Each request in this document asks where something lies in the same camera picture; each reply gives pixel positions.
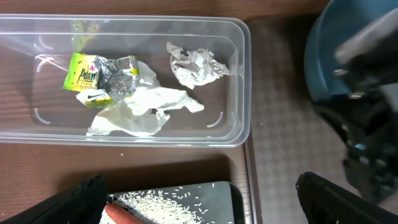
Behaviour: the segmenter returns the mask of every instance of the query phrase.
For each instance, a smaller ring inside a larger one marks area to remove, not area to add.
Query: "metal edge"
[[[251,200],[252,220],[253,224],[263,224],[263,216],[261,215],[260,193],[257,181],[256,160],[254,159],[254,146],[252,139],[252,131],[250,131],[248,139],[244,142],[244,152],[246,155],[246,168],[248,170],[249,194]]]

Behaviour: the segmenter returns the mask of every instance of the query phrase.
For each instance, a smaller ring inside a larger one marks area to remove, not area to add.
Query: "foil wrapper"
[[[106,108],[132,96],[139,79],[133,55],[115,60],[74,53],[63,88],[78,91],[76,97],[89,108]]]
[[[113,104],[131,96],[138,85],[138,62],[135,56],[117,60],[98,57],[96,67],[100,68],[98,89],[104,89]]]

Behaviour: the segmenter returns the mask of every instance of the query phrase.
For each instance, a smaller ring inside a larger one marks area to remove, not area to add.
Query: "blue bin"
[[[327,5],[312,27],[305,47],[305,79],[313,101],[328,101],[333,95],[350,92],[333,75],[341,67],[334,57],[336,48],[397,7],[397,0],[334,0]]]

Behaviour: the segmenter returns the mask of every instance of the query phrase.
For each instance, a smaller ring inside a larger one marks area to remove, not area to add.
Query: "yellow snack wrapper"
[[[96,55],[73,53],[63,88],[78,92],[96,89],[99,77],[99,69],[95,66],[96,58]]]
[[[105,90],[86,89],[76,98],[88,108],[105,108],[113,102]]]

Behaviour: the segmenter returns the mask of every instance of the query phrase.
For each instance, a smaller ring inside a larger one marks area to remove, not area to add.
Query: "paper scrap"
[[[188,56],[181,54],[182,47],[166,45],[167,51],[172,54],[171,67],[181,85],[190,89],[215,81],[223,75],[229,75],[228,68],[218,63],[214,54],[206,49],[187,51]]]
[[[162,129],[170,119],[166,110],[187,107],[191,113],[205,107],[190,98],[185,90],[161,87],[156,73],[144,62],[138,61],[140,80],[134,94],[119,103],[100,111],[88,129],[87,136],[109,135],[124,131],[133,136],[151,136]]]

